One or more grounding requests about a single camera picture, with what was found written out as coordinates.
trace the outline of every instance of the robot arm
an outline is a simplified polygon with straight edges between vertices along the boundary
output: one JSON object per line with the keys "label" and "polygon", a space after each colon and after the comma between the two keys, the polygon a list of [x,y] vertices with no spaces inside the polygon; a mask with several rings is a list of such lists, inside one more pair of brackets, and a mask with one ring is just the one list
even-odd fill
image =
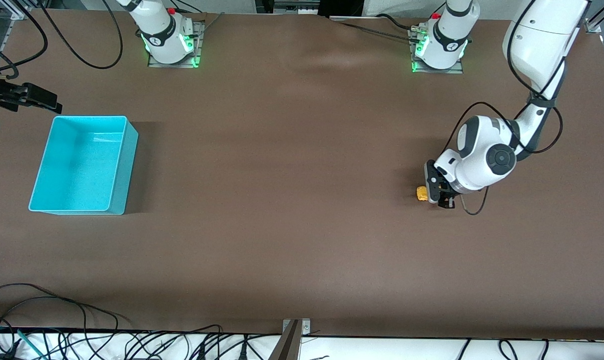
{"label": "robot arm", "polygon": [[462,57],[468,35],[479,17],[477,0],[446,0],[441,17],[420,24],[426,36],[415,55],[431,68],[451,68]]}
{"label": "robot arm", "polygon": [[502,180],[537,148],[564,80],[564,59],[587,8],[587,0],[533,0],[524,4],[519,20],[507,31],[503,51],[514,69],[531,80],[533,91],[528,103],[515,120],[473,116],[462,125],[458,150],[449,148],[436,161],[425,164],[431,203],[454,208],[455,196]]}
{"label": "robot arm", "polygon": [[163,64],[175,64],[194,50],[193,21],[166,9],[162,0],[117,0],[142,31],[146,50]]}

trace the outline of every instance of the metal frame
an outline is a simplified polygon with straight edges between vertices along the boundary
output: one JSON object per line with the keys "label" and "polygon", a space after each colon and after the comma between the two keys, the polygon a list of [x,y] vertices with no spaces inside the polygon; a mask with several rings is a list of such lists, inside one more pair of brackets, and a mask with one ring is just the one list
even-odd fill
{"label": "metal frame", "polygon": [[[282,333],[286,331],[286,327],[288,324],[295,319],[284,319],[282,321]],[[311,319],[301,319],[302,320],[302,335],[308,335],[311,333]]]}
{"label": "metal frame", "polygon": [[4,51],[4,46],[6,45],[6,42],[9,41],[9,35],[11,34],[11,30],[13,30],[13,25],[15,25],[15,20],[11,20],[9,23],[9,28],[6,30],[6,34],[4,35],[2,43],[0,44],[0,51]]}
{"label": "metal frame", "polygon": [[[25,15],[24,13],[15,6],[15,4],[11,0],[0,0],[0,3],[4,5],[4,7],[9,10],[11,13],[11,20],[23,20]],[[30,10],[28,6],[24,6],[24,8],[28,11]]]}
{"label": "metal frame", "polygon": [[288,326],[286,326],[286,330],[284,330],[284,333],[282,333],[282,337],[277,340],[275,349],[273,349],[273,352],[268,357],[268,360],[298,360],[297,358],[299,358],[300,353],[302,331],[304,330],[304,320],[308,319],[288,320]]}
{"label": "metal frame", "polygon": [[601,23],[604,21],[604,6],[602,6],[599,11],[595,13],[592,18],[586,19],[584,25],[586,27],[586,32],[590,34],[601,33],[602,28],[599,27]]}

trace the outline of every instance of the cyan plastic bin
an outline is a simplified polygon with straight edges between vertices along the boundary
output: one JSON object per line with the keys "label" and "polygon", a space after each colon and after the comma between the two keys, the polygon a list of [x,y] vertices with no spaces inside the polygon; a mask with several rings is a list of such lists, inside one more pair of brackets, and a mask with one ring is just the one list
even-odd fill
{"label": "cyan plastic bin", "polygon": [[57,116],[28,209],[55,215],[121,215],[137,131],[125,116]]}

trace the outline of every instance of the metal bracket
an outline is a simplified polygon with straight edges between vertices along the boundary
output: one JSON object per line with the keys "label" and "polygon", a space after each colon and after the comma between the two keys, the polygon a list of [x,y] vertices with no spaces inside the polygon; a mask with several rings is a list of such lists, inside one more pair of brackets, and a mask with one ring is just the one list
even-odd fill
{"label": "metal bracket", "polygon": [[587,34],[599,34],[602,32],[601,26],[597,25],[593,27],[593,23],[590,22],[589,19],[586,19],[586,21],[584,22],[584,27],[586,29]]}
{"label": "metal bracket", "polygon": [[602,32],[602,28],[599,25],[604,21],[604,6],[599,9],[592,18],[587,18],[584,22],[586,32],[589,34],[598,34]]}
{"label": "metal bracket", "polygon": [[0,3],[2,3],[2,5],[4,5],[4,7],[11,13],[11,20],[24,19],[24,13],[18,7],[16,7],[13,2],[10,0],[0,0]]}
{"label": "metal bracket", "polygon": [[[282,321],[282,332],[286,331],[288,324],[295,319],[284,319]],[[300,319],[302,321],[302,335],[311,333],[311,319]]]}
{"label": "metal bracket", "polygon": [[300,344],[302,340],[302,331],[304,330],[304,321],[308,321],[308,330],[311,329],[309,319],[285,319],[286,323],[284,333],[277,340],[275,349],[268,357],[268,360],[297,360],[300,355]]}

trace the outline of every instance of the black clamp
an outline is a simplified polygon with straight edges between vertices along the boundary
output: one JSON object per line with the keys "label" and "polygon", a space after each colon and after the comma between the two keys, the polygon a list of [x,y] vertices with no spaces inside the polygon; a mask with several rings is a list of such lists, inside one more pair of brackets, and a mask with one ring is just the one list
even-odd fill
{"label": "black clamp", "polygon": [[551,109],[555,107],[557,103],[557,97],[549,98],[548,100],[536,96],[534,93],[528,94],[528,104],[535,105],[536,107]]}

